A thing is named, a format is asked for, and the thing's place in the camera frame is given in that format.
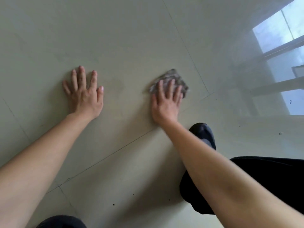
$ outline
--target black pants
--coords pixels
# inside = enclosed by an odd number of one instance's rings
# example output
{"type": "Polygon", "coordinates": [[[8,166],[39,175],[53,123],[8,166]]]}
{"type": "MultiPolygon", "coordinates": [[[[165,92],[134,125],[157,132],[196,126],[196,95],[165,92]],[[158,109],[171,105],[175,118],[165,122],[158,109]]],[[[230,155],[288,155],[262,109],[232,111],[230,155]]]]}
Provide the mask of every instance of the black pants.
{"type": "MultiPolygon", "coordinates": [[[[272,157],[234,157],[236,165],[283,202],[304,214],[303,173],[304,160],[272,157]]],[[[188,172],[180,183],[180,193],[194,210],[214,214],[200,194],[188,172]]]]}

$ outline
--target person's right hand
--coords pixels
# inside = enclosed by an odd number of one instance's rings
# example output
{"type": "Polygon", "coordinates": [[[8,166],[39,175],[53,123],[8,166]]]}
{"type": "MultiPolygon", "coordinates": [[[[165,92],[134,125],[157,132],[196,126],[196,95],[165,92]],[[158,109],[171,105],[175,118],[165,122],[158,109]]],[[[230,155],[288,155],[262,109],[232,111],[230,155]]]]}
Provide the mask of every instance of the person's right hand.
{"type": "Polygon", "coordinates": [[[85,68],[78,67],[78,72],[71,72],[71,86],[66,80],[62,86],[69,100],[71,113],[84,120],[91,121],[99,116],[103,107],[103,86],[97,88],[97,72],[92,71],[90,86],[87,89],[85,68]]]}
{"type": "Polygon", "coordinates": [[[168,90],[164,92],[163,80],[158,82],[158,94],[152,95],[152,117],[160,126],[164,126],[168,122],[177,122],[177,116],[183,94],[182,86],[174,91],[175,80],[171,80],[168,90]]]}

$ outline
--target glossy floor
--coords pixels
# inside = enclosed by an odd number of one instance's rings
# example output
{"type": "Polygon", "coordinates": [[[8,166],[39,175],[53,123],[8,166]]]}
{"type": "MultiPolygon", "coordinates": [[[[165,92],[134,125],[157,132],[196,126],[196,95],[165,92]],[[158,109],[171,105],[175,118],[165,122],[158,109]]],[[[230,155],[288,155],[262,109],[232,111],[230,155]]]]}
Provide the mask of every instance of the glossy floor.
{"type": "Polygon", "coordinates": [[[180,122],[218,151],[304,158],[304,0],[0,0],[0,165],[67,113],[61,81],[85,66],[105,88],[29,227],[221,227],[178,192],[184,167],[151,121],[151,81],[190,87],[180,122]]]}

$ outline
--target bare skin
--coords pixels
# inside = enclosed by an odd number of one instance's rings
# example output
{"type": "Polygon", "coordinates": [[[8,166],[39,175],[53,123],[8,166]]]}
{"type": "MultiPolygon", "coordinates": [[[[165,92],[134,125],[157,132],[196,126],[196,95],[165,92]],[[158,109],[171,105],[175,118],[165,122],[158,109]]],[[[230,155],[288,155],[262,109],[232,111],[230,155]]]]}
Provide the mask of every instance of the bare skin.
{"type": "Polygon", "coordinates": [[[47,192],[74,141],[103,107],[103,87],[82,66],[63,81],[71,114],[0,169],[0,227],[23,228],[47,192]]]}
{"type": "Polygon", "coordinates": [[[178,150],[194,184],[222,225],[225,228],[304,227],[304,215],[178,123],[179,96],[179,91],[173,94],[173,83],[164,93],[160,81],[158,97],[152,96],[152,116],[178,150]]]}

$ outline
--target gray cloth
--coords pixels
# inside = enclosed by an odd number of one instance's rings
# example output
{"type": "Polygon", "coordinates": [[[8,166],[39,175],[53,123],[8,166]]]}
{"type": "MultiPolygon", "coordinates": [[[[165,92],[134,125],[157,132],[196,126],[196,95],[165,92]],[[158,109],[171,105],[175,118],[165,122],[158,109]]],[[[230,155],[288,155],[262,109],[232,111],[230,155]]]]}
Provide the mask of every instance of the gray cloth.
{"type": "Polygon", "coordinates": [[[153,83],[153,85],[150,87],[149,91],[151,94],[157,94],[157,83],[160,80],[164,80],[164,91],[167,91],[168,88],[168,84],[170,83],[170,81],[172,79],[175,79],[175,84],[174,84],[174,91],[178,86],[182,86],[183,88],[181,89],[181,92],[183,93],[183,98],[186,97],[186,93],[188,91],[188,86],[186,85],[186,83],[183,81],[183,79],[181,78],[181,76],[179,76],[179,74],[177,73],[176,69],[171,69],[169,71],[167,71],[165,74],[163,74],[162,76],[160,76],[158,79],[156,79],[153,83]]]}

